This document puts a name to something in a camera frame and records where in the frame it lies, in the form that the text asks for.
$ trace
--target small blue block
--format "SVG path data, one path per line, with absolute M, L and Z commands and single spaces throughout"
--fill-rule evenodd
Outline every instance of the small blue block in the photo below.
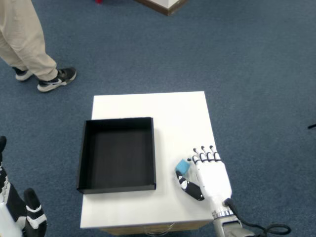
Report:
M 179 171 L 181 174 L 185 174 L 190 168 L 190 164 L 187 163 L 184 159 L 182 159 L 176 166 L 175 170 Z

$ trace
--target black tray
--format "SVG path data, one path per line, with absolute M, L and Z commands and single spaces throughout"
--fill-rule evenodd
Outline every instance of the black tray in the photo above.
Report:
M 86 121 L 77 189 L 83 194 L 156 189 L 153 118 Z

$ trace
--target white tabletop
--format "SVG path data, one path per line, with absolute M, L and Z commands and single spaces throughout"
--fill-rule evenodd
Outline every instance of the white tabletop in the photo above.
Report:
M 94 97 L 92 119 L 134 117 L 154 118 L 157 189 L 83 195 L 80 227 L 212 221 L 207 201 L 183 192 L 174 172 L 192 148 L 215 146 L 204 92 Z M 192 169 L 189 177 L 196 181 Z

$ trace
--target robot finger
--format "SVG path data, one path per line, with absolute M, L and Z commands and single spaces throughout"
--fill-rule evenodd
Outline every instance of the robot finger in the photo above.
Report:
M 219 156 L 219 154 L 216 151 L 216 149 L 212 145 L 209 146 L 209 148 L 213 152 L 213 156 L 214 156 L 215 161 L 221 161 L 221 157 Z
M 205 148 L 205 147 L 201 147 L 201 148 L 202 148 L 202 150 L 204 151 L 204 153 L 206 154 L 207 160 L 208 160 L 209 162 L 215 161 L 212 150 L 207 149 L 207 148 Z
M 195 198 L 198 201 L 204 200 L 204 196 L 201 192 L 201 189 L 195 183 L 187 181 L 179 171 L 176 171 L 176 175 L 181 186 L 181 189 L 189 194 L 191 197 Z
M 203 149 L 200 150 L 200 149 L 194 148 L 193 151 L 197 154 L 198 158 L 199 158 L 202 162 L 207 161 L 207 157 L 206 157 L 206 155 L 205 155 Z
M 201 160 L 199 159 L 198 156 L 194 155 L 192 156 L 191 160 L 193 161 L 193 163 L 196 165 L 199 161 L 201 162 Z

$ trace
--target black sneaker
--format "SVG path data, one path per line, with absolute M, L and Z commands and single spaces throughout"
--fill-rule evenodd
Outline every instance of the black sneaker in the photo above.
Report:
M 19 80 L 19 81 L 25 81 L 27 79 L 29 79 L 31 77 L 31 75 L 33 75 L 33 73 L 30 70 L 25 70 L 22 71 L 16 67 L 12 67 L 15 71 L 15 79 Z
M 74 68 L 64 68 L 58 70 L 57 77 L 52 80 L 44 81 L 39 80 L 38 90 L 40 92 L 48 92 L 61 85 L 68 85 L 71 83 L 77 75 L 77 72 Z

